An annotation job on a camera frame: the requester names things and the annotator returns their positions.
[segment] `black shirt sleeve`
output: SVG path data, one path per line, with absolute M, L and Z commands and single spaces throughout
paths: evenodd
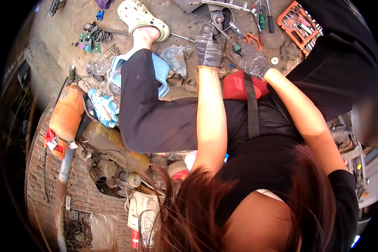
M 357 233 L 359 218 L 356 182 L 353 174 L 336 170 L 328 175 L 336 198 L 336 217 L 328 251 L 349 251 Z

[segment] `pant leg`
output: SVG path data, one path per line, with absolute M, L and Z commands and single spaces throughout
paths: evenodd
M 287 78 L 329 121 L 378 91 L 378 45 L 344 0 L 298 0 L 323 28 L 308 58 Z
M 158 100 L 150 50 L 134 53 L 123 64 L 121 77 L 119 121 L 127 148 L 137 153 L 197 149 L 197 98 Z M 247 103 L 225 100 L 224 106 L 232 149 L 247 140 Z

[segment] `forearm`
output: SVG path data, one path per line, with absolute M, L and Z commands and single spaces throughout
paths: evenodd
M 199 68 L 196 129 L 197 156 L 193 167 L 213 160 L 206 166 L 217 172 L 227 151 L 227 119 L 217 70 Z
M 343 159 L 322 113 L 314 103 L 277 69 L 269 69 L 264 79 L 274 88 L 326 175 L 345 169 Z

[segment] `orange tool case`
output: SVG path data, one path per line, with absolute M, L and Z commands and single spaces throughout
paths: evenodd
M 306 33 L 304 30 L 299 28 L 302 33 L 306 34 L 304 37 L 295 27 L 292 27 L 292 22 L 289 21 L 285 16 L 290 12 L 290 10 L 298 10 L 298 13 L 302 16 L 302 18 L 307 21 L 309 24 L 311 24 L 308 28 L 313 28 L 312 34 Z M 286 23 L 290 26 L 289 28 L 285 26 L 283 23 L 283 20 L 286 20 Z M 307 14 L 305 13 L 304 8 L 299 7 L 299 4 L 296 1 L 293 1 L 290 6 L 277 18 L 277 24 L 285 30 L 285 32 L 292 38 L 292 40 L 297 44 L 297 46 L 301 49 L 301 51 L 305 54 L 305 56 L 308 56 L 310 53 L 310 50 L 307 47 L 307 44 L 310 42 L 315 43 L 318 36 L 321 34 L 319 33 L 318 29 L 315 27 L 317 22 L 312 22 L 312 18 L 309 18 Z

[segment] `bare foot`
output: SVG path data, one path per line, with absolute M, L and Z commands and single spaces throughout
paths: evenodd
M 133 31 L 133 48 L 150 49 L 151 44 L 159 37 L 160 32 L 153 26 L 138 27 Z

